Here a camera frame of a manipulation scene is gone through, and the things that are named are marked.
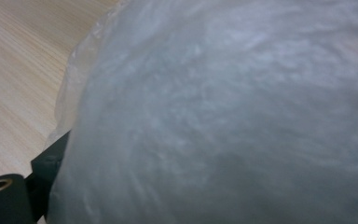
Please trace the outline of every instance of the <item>black object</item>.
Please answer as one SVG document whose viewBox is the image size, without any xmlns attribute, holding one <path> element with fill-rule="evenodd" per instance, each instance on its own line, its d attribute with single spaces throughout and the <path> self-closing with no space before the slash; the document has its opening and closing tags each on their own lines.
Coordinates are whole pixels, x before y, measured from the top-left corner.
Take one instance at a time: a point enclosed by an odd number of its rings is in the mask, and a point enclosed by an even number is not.
<svg viewBox="0 0 358 224">
<path fill-rule="evenodd" d="M 60 169 L 69 133 L 31 161 L 33 172 L 0 176 L 0 223 L 36 223 L 48 212 L 48 195 Z"/>
</svg>

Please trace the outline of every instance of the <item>wooden table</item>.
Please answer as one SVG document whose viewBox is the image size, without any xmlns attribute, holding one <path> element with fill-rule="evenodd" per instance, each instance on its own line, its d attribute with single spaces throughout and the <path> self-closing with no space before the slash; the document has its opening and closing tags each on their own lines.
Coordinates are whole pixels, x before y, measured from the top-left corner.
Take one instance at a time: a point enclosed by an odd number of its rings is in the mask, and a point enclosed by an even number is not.
<svg viewBox="0 0 358 224">
<path fill-rule="evenodd" d="M 72 48 L 116 0 L 0 0 L 0 175 L 31 173 Z"/>
</svg>

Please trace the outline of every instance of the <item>tabletop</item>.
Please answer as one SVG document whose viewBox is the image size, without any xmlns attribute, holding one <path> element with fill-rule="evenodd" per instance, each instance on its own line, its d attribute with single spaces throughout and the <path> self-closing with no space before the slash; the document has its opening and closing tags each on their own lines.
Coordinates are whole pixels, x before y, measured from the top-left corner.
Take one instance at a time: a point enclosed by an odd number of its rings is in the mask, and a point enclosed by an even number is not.
<svg viewBox="0 0 358 224">
<path fill-rule="evenodd" d="M 117 0 L 0 0 L 0 175 L 31 173 L 67 58 Z"/>
</svg>

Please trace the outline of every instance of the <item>plastic wrap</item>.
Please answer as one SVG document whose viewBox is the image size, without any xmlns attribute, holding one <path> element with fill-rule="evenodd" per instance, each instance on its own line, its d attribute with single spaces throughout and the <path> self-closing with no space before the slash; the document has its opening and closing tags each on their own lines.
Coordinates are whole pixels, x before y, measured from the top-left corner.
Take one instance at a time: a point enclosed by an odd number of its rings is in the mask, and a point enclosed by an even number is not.
<svg viewBox="0 0 358 224">
<path fill-rule="evenodd" d="M 114 15 L 69 64 L 48 223 L 358 224 L 358 1 Z"/>
</svg>

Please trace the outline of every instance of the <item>wood grain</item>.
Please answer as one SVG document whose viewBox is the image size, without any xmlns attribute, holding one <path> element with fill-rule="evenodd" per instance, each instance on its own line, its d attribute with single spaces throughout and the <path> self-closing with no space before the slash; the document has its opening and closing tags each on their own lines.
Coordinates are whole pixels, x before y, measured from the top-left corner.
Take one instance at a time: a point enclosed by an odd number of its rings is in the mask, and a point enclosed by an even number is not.
<svg viewBox="0 0 358 224">
<path fill-rule="evenodd" d="M 0 0 L 0 175 L 31 173 L 68 55 L 116 0 Z"/>
</svg>

